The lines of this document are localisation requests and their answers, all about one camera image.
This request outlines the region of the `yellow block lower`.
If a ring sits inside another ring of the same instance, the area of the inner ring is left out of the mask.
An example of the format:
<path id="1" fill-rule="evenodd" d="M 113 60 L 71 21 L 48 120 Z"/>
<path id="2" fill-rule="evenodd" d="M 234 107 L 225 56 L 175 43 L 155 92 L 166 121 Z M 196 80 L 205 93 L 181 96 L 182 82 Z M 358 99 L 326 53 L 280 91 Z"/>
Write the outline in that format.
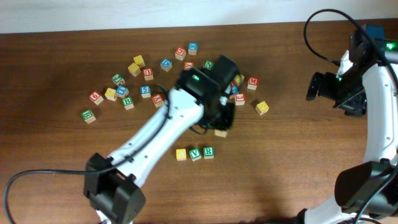
<path id="1" fill-rule="evenodd" d="M 133 75 L 134 77 L 138 76 L 138 74 L 140 74 L 141 69 L 140 67 L 136 64 L 136 63 L 132 63 L 130 64 L 130 66 L 128 66 L 128 71 L 131 75 Z"/>

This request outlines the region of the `yellow C block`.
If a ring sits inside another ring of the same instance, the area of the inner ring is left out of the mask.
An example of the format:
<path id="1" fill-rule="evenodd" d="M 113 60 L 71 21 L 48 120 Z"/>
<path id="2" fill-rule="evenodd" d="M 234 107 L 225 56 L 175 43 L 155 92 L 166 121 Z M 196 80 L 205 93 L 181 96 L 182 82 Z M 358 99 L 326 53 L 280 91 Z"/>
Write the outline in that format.
<path id="1" fill-rule="evenodd" d="M 187 159 L 186 149 L 177 149 L 176 150 L 176 158 L 178 161 L 185 161 Z"/>

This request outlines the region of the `blue L block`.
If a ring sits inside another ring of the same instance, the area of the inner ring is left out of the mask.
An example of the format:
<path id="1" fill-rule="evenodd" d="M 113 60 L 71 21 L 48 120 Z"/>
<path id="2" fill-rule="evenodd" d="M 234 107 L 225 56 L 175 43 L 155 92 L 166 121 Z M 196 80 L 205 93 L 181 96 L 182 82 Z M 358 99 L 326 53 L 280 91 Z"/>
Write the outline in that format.
<path id="1" fill-rule="evenodd" d="M 120 85 L 116 89 L 116 94 L 120 98 L 125 98 L 128 96 L 129 90 L 125 86 Z"/>

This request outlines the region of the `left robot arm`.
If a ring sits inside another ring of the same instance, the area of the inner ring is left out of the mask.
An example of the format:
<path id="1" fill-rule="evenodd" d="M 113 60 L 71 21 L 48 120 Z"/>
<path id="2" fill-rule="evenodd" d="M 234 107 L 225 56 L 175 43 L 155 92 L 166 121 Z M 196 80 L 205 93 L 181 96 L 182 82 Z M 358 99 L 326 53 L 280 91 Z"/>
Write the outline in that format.
<path id="1" fill-rule="evenodd" d="M 211 69 L 181 72 L 164 104 L 148 122 L 108 157 L 96 153 L 86 163 L 83 194 L 102 223 L 132 223 L 144 207 L 141 187 L 159 159 L 188 129 L 229 130 L 234 119 L 228 102 L 239 67 L 222 55 Z"/>

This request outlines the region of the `red M block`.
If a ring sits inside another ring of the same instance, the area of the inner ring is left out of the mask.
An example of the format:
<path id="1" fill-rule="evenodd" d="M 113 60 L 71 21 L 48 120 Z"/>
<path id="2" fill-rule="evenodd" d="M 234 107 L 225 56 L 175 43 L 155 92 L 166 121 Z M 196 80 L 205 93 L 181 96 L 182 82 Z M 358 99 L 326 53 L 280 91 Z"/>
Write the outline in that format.
<path id="1" fill-rule="evenodd" d="M 248 89 L 249 90 L 256 90 L 259 84 L 259 79 L 256 77 L 250 77 L 248 80 Z"/>

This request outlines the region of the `green V block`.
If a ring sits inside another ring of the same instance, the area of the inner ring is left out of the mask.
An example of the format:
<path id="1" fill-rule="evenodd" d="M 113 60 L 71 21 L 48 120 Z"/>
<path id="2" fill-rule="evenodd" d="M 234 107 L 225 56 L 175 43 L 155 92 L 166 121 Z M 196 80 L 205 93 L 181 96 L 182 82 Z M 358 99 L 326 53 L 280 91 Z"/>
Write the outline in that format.
<path id="1" fill-rule="evenodd" d="M 201 154 L 199 148 L 194 148 L 194 149 L 189 150 L 189 155 L 190 155 L 192 161 L 197 161 L 202 158 L 202 154 Z"/>

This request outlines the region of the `green J block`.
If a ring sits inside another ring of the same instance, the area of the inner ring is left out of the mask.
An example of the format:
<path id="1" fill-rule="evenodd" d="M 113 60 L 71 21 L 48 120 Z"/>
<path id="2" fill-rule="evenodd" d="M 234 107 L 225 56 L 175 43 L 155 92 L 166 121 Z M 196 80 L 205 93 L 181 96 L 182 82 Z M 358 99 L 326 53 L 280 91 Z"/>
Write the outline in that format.
<path id="1" fill-rule="evenodd" d="M 114 76 L 111 77 L 113 83 L 116 86 L 120 86 L 120 85 L 124 85 L 125 84 L 125 80 L 124 78 L 120 75 L 120 74 L 115 74 Z"/>

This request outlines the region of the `green N block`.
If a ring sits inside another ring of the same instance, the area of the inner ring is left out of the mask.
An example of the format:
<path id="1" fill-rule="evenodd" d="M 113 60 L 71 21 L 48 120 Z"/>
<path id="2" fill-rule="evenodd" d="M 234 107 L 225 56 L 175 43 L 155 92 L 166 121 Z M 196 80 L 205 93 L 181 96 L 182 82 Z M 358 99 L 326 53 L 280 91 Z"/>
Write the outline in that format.
<path id="1" fill-rule="evenodd" d="M 214 66 L 213 62 L 211 62 L 209 60 L 206 60 L 203 67 L 208 69 L 208 70 L 211 70 L 213 68 L 213 66 Z"/>

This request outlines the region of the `yellow block upper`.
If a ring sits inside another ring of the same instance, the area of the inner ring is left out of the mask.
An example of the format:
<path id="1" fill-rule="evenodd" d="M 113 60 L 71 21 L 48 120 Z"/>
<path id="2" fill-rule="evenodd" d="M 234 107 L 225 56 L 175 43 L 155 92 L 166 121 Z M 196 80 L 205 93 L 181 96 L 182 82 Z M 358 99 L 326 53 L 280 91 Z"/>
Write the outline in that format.
<path id="1" fill-rule="evenodd" d="M 145 67 L 145 61 L 142 55 L 138 55 L 134 57 L 134 63 L 140 68 Z"/>

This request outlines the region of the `green R block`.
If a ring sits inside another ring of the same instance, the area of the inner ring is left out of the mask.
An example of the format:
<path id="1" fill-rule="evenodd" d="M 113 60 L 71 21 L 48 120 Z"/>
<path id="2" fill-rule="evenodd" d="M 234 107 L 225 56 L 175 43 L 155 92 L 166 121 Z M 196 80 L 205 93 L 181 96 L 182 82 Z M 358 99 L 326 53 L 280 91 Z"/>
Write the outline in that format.
<path id="1" fill-rule="evenodd" d="M 204 147 L 203 148 L 204 158 L 205 159 L 213 159 L 215 156 L 213 147 Z"/>

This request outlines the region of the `red A block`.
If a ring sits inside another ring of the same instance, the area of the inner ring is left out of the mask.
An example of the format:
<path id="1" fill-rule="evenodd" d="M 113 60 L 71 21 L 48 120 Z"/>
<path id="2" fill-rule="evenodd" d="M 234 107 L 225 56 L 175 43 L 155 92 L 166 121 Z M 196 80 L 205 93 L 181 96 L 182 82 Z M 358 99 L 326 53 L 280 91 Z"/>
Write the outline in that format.
<path id="1" fill-rule="evenodd" d="M 215 136 L 221 137 L 221 138 L 226 138 L 228 135 L 228 131 L 227 130 L 219 130 L 216 129 L 215 130 Z"/>

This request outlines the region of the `green B block left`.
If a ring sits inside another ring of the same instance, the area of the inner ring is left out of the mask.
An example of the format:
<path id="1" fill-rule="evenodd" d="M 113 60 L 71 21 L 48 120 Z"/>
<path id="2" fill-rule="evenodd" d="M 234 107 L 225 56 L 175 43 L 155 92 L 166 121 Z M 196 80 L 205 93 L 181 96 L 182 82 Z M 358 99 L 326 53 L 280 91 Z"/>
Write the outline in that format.
<path id="1" fill-rule="evenodd" d="M 86 123 L 91 123 L 96 120 L 96 117 L 91 110 L 82 112 L 81 116 Z"/>

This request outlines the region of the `yellow S block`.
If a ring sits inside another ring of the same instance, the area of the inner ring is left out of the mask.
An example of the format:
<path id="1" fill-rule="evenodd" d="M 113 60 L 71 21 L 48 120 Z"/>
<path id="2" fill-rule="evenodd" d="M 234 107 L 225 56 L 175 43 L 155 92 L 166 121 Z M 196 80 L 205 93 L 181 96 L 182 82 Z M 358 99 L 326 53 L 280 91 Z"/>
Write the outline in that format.
<path id="1" fill-rule="evenodd" d="M 256 105 L 256 111 L 259 115 L 263 115 L 267 113 L 269 110 L 269 106 L 265 101 L 262 101 Z"/>

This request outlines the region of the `blue T block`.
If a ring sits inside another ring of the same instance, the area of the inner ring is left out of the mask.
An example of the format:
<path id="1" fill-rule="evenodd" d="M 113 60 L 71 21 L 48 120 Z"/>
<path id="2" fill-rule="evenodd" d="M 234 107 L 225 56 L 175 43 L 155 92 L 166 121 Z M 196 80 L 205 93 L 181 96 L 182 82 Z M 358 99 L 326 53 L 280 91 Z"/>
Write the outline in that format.
<path id="1" fill-rule="evenodd" d="M 231 89 L 231 94 L 229 96 L 230 99 L 235 98 L 236 94 L 239 93 L 239 88 L 237 86 L 233 86 Z"/>

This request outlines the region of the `blue X block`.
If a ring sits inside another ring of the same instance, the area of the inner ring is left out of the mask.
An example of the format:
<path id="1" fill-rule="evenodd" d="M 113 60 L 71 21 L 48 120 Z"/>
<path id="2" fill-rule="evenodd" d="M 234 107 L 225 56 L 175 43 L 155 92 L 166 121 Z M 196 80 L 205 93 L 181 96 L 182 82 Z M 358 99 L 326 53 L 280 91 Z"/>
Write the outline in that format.
<path id="1" fill-rule="evenodd" d="M 196 55 L 198 52 L 198 44 L 196 42 L 190 42 L 188 44 L 188 54 Z"/>

